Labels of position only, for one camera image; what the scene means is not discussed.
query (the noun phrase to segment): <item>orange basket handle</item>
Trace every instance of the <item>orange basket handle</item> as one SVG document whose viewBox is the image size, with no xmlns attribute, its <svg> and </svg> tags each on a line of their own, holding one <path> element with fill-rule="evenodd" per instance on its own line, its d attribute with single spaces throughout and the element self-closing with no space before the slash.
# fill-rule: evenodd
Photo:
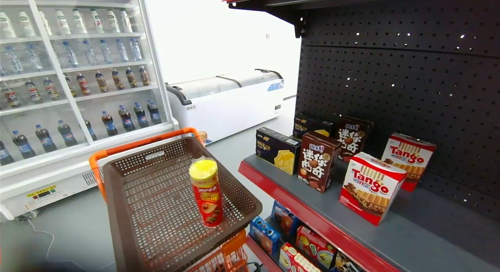
<svg viewBox="0 0 500 272">
<path fill-rule="evenodd" d="M 117 146 L 106 150 L 100 150 L 94 153 L 89 158 L 89 163 L 91 164 L 91 168 L 95 176 L 95 181 L 97 181 L 97 186 L 99 187 L 99 191 L 102 194 L 102 197 L 104 197 L 104 201 L 106 201 L 106 191 L 104 188 L 104 183 L 102 182 L 102 179 L 100 177 L 99 165 L 97 164 L 98 160 L 106 158 L 109 155 L 141 147 L 154 142 L 159 142 L 161 140 L 166 140 L 171 137 L 178 137 L 179 135 L 185 135 L 186 133 L 192 133 L 196 137 L 196 139 L 199 142 L 201 142 L 201 144 L 203 144 L 202 140 L 200 139 L 200 135 L 198 134 L 198 131 L 195 128 L 182 128 L 180 130 L 174 130 L 173 132 L 170 133 L 164 133 L 163 135 L 157 135 L 155 137 L 150 137 L 148 139 L 138 140 L 136 142 L 131 142 L 129 144 L 124 144 L 122 146 Z"/>
</svg>

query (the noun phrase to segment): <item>yellow lid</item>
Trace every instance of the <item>yellow lid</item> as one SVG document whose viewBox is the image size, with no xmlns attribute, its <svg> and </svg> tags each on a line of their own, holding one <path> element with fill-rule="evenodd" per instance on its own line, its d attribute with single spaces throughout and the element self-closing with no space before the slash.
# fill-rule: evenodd
<svg viewBox="0 0 500 272">
<path fill-rule="evenodd" d="M 209 158 L 193 162 L 189 176 L 194 180 L 205 180 L 217 173 L 217 162 Z"/>
</svg>

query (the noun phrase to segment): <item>orange shopping cart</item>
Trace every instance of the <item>orange shopping cart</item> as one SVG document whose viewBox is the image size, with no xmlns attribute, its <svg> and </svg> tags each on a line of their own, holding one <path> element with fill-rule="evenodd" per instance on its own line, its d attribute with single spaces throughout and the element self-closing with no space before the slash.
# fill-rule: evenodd
<svg viewBox="0 0 500 272">
<path fill-rule="evenodd" d="M 104 165 L 98 160 L 192 133 Z M 189 179 L 193 159 L 213 158 L 223 193 L 223 221 L 205 227 Z M 257 200 L 203 146 L 194 128 L 98 151 L 89 159 L 107 201 L 118 271 L 246 271 L 245 227 L 262 211 Z"/>
</svg>

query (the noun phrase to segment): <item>red shelf edge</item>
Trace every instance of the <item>red shelf edge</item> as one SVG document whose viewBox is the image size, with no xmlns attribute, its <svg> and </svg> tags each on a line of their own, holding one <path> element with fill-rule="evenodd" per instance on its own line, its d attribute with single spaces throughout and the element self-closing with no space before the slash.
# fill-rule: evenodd
<svg viewBox="0 0 500 272">
<path fill-rule="evenodd" d="M 246 162 L 242 161 L 240 163 L 238 171 L 276 201 L 289 208 L 300 220 L 314 229 L 330 243 L 338 247 L 341 251 L 345 252 L 345 254 L 359 263 L 365 270 L 377 272 L 399 271 L 386 261 L 381 260 L 376 254 L 359 244 L 356 240 L 350 238 L 346 233 L 331 224 L 327 219 L 316 213 L 307 205 L 302 204 L 299 199 Z"/>
<path fill-rule="evenodd" d="M 246 237 L 245 244 L 270 272 L 282 272 L 280 266 L 249 235 Z"/>
</svg>

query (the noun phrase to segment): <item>chest freezer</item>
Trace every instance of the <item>chest freezer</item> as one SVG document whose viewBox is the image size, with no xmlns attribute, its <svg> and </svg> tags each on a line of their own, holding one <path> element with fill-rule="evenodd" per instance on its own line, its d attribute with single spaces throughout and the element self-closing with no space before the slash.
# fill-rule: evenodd
<svg viewBox="0 0 500 272">
<path fill-rule="evenodd" d="M 278 117 L 283 87 L 279 73 L 264 69 L 166 84 L 173 116 L 206 144 Z"/>
</svg>

